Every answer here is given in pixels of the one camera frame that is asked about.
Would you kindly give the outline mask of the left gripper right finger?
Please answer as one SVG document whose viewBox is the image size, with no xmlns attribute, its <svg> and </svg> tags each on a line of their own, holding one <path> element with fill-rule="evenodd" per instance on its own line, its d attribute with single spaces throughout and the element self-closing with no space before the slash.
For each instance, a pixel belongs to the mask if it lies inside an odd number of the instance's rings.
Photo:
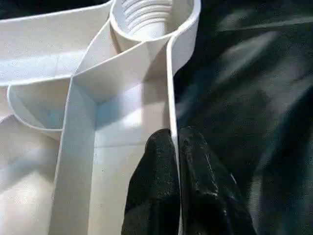
<svg viewBox="0 0 313 235">
<path fill-rule="evenodd" d="M 179 130 L 179 160 L 185 234 L 256 234 L 232 174 L 191 127 Z"/>
</svg>

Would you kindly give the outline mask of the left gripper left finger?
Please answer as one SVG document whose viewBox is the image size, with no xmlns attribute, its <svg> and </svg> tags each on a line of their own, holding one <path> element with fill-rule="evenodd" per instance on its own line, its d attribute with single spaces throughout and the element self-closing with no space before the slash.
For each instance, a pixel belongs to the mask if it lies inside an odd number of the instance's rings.
<svg viewBox="0 0 313 235">
<path fill-rule="evenodd" d="M 176 153 L 169 129 L 154 132 L 128 186 L 123 235 L 176 235 L 180 189 Z"/>
</svg>

